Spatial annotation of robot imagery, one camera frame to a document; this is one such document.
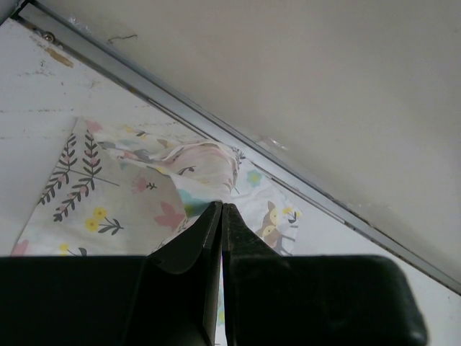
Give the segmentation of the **floral patterned cloth napkin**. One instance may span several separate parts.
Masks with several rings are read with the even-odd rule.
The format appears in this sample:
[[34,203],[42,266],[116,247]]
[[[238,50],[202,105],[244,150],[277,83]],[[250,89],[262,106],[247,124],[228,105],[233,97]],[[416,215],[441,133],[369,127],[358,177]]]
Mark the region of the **floral patterned cloth napkin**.
[[240,149],[80,119],[12,253],[150,254],[214,202],[234,204],[270,248],[292,253],[299,210]]

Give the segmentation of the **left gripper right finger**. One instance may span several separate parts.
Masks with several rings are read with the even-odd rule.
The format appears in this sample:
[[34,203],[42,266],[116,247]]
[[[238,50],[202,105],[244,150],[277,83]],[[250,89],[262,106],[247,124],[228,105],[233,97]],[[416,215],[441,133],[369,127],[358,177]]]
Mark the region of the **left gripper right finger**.
[[292,270],[225,204],[221,221],[225,335],[229,345],[292,342]]

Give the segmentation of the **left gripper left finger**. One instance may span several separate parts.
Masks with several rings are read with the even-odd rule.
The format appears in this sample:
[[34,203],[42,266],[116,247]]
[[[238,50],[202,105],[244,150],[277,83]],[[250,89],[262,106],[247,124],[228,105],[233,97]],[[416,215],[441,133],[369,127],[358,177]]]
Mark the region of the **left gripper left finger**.
[[213,345],[221,258],[222,204],[149,256],[146,339],[155,345]]

